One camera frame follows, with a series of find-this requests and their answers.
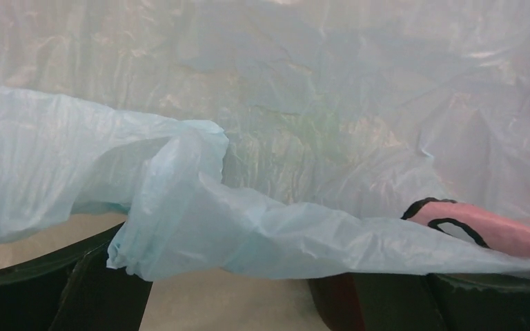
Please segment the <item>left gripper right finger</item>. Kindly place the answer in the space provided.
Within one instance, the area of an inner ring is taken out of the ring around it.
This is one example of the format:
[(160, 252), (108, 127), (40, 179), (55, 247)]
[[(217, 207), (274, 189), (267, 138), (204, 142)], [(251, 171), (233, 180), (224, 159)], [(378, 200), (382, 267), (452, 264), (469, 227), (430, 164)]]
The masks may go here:
[(308, 285), (331, 330), (530, 330), (529, 279), (348, 273)]

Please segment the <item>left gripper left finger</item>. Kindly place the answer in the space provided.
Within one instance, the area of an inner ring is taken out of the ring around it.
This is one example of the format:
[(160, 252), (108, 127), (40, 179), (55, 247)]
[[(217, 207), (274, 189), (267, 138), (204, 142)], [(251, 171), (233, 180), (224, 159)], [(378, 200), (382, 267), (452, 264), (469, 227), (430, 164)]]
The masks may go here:
[(138, 330), (152, 283), (107, 268), (119, 229), (0, 269), (0, 330)]

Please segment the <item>light blue plastic bag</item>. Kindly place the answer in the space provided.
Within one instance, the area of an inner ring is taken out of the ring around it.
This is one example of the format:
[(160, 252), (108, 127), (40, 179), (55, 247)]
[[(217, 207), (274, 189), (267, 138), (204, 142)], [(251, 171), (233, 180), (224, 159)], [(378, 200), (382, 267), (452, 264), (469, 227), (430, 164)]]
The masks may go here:
[(0, 1), (0, 243), (107, 265), (530, 278), (530, 1)]

